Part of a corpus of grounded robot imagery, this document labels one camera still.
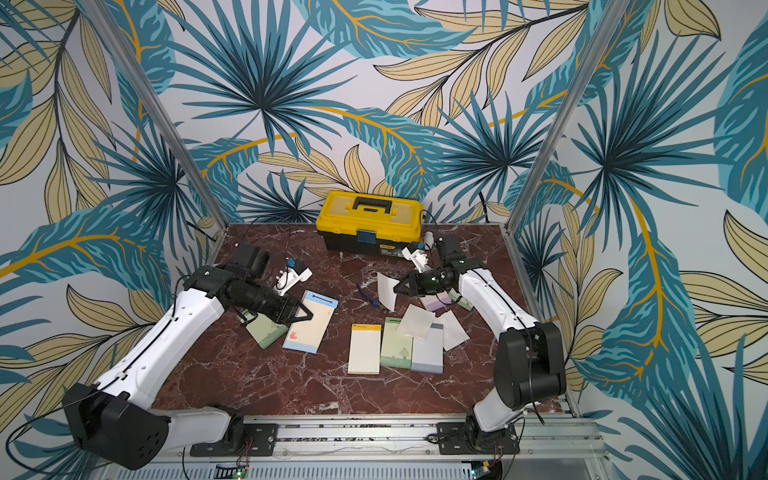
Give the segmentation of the blue topped cream memo pad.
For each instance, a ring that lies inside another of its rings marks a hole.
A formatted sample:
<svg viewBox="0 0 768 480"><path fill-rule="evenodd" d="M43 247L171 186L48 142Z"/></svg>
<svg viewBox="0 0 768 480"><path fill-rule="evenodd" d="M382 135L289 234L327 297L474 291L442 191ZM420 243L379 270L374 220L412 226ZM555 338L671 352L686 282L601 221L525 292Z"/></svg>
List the blue topped cream memo pad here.
<svg viewBox="0 0 768 480"><path fill-rule="evenodd" d="M306 290L302 303L313 314L311 320L291 325L283 342L283 348L315 354L325 335L331 317L338 307L336 299Z"/></svg>

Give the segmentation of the torn cream memo page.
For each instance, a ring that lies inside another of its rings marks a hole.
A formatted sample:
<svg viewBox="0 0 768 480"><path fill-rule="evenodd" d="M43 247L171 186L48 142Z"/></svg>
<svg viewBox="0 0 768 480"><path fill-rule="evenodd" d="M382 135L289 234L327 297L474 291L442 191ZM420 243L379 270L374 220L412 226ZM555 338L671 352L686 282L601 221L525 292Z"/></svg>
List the torn cream memo page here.
<svg viewBox="0 0 768 480"><path fill-rule="evenodd" d="M419 340L426 340L436 317L433 312L409 305L401 319L398 332Z"/></svg>

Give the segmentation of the small green memo pad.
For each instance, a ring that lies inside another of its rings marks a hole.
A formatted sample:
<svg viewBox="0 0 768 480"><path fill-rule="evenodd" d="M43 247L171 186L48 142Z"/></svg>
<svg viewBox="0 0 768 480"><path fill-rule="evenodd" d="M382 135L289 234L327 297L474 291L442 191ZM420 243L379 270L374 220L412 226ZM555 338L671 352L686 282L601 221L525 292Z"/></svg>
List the small green memo pad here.
<svg viewBox="0 0 768 480"><path fill-rule="evenodd" d="M245 328L262 349L267 349L289 330L286 325L277 324L264 314L258 314L251 319Z"/></svg>

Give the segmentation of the large green memo pad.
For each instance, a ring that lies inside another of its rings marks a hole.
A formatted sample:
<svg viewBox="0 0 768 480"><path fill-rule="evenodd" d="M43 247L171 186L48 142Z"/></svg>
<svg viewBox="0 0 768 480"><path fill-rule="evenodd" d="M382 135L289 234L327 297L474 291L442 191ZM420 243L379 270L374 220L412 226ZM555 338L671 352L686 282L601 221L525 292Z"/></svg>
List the large green memo pad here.
<svg viewBox="0 0 768 480"><path fill-rule="evenodd" d="M412 366L413 338L399 331L401 320L387 317L383 328L380 364L390 368L410 370Z"/></svg>

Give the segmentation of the yellow topped cream memo pad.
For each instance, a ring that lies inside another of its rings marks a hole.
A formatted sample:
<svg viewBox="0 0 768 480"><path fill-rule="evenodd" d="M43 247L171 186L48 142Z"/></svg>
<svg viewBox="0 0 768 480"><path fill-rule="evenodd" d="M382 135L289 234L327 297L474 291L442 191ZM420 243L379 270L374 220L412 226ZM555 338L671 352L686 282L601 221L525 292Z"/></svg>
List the yellow topped cream memo pad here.
<svg viewBox="0 0 768 480"><path fill-rule="evenodd" d="M353 324L351 327L347 373L350 375L378 375L382 326Z"/></svg>

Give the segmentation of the torn white grid page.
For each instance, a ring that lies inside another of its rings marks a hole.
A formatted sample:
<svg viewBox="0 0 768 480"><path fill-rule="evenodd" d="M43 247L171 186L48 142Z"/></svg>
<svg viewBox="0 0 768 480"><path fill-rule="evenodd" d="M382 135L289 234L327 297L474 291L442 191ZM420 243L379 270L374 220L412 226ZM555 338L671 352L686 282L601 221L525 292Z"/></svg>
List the torn white grid page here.
<svg viewBox="0 0 768 480"><path fill-rule="evenodd" d="M450 351L470 339L453 311L447 311L437 320L442 325L445 351Z"/></svg>

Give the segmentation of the grey white memo pad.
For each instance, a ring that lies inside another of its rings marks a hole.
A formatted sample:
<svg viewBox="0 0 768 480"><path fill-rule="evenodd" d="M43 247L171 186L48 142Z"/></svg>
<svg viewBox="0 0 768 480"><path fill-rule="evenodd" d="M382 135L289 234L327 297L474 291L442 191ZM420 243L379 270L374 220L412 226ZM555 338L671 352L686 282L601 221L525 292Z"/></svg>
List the grey white memo pad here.
<svg viewBox="0 0 768 480"><path fill-rule="evenodd" d="M414 338L411 370L421 373L443 373L443 326L433 323L425 339Z"/></svg>

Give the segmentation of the pink memo pad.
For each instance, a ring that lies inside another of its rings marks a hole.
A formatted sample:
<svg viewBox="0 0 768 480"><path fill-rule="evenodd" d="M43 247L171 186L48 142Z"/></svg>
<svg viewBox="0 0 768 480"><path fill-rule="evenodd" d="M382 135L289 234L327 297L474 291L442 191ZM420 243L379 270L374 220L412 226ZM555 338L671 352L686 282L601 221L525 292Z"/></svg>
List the pink memo pad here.
<svg viewBox="0 0 768 480"><path fill-rule="evenodd" d="M439 295L426 295L420 297L420 301L423 308L430 312L437 312L453 303L451 298L445 292L441 292Z"/></svg>

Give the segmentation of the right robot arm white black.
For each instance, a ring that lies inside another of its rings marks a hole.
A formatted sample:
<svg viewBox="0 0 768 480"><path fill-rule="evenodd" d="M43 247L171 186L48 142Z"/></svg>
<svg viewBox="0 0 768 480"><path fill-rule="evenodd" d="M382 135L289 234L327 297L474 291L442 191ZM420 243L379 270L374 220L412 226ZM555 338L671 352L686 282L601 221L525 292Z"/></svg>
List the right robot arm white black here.
<svg viewBox="0 0 768 480"><path fill-rule="evenodd" d="M430 247L411 242L402 249L402 256L415 270L398 281L395 293L425 297L453 290L472 304L497 340L493 389L473 406L467 419L475 432L500 431L526 406L565 393L559 328L540 322L518 305L484 262L464 253L457 237L440 236Z"/></svg>

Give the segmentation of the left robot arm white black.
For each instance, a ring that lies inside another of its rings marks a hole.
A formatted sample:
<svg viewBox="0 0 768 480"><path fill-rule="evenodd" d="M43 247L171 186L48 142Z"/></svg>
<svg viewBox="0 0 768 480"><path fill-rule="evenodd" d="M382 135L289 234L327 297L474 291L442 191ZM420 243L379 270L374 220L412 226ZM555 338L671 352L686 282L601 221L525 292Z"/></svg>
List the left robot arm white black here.
<svg viewBox="0 0 768 480"><path fill-rule="evenodd" d="M243 452L249 442L241 414L225 407L161 411L152 405L172 370L228 309L263 314L282 325L312 319L309 308L287 293L310 277L310 269L290 259L270 287L261 282L269 259L266 250L245 243L229 261L198 268L184 280L168 311L124 358L92 384L70 387L63 410L74 445L130 470L176 448Z"/></svg>

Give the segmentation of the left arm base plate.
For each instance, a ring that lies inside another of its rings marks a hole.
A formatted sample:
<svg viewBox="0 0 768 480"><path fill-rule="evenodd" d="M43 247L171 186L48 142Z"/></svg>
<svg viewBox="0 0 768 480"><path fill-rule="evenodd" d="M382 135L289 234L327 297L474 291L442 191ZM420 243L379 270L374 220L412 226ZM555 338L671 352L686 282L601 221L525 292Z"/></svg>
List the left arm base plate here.
<svg viewBox="0 0 768 480"><path fill-rule="evenodd" d="M191 446L192 457L271 457L278 425L274 423L239 423L230 427L222 440Z"/></svg>

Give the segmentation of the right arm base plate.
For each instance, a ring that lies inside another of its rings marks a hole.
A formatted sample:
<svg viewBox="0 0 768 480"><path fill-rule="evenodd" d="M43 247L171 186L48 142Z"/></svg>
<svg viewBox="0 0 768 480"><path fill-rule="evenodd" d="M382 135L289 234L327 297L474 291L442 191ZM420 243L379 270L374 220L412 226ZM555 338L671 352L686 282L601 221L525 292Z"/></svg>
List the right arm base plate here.
<svg viewBox="0 0 768 480"><path fill-rule="evenodd" d="M467 421L440 422L431 437L441 455L513 455L520 451L513 426L485 432Z"/></svg>

